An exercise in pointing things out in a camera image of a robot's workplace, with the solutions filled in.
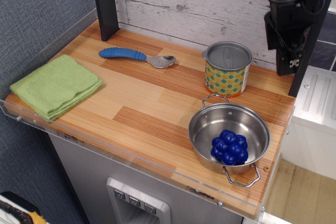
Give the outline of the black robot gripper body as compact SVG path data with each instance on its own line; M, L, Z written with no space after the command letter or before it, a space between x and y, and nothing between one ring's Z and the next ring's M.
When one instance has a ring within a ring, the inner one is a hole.
M272 26L281 47L300 47L305 32L317 22L319 0L269 0Z

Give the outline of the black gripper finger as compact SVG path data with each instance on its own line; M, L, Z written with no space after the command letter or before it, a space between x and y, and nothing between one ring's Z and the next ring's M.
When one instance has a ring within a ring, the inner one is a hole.
M268 50L274 50L281 47L279 36L276 30L272 26L271 14L266 14L264 16L265 21L265 31Z
M286 76L296 74L301 58L303 57L304 47L281 47L276 49L276 69L277 75Z

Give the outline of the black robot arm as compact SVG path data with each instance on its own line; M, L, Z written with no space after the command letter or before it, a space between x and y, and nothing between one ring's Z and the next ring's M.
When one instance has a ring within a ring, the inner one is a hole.
M268 0L265 15L269 50L276 51L279 76L294 74L302 61L307 32L317 22L325 0Z

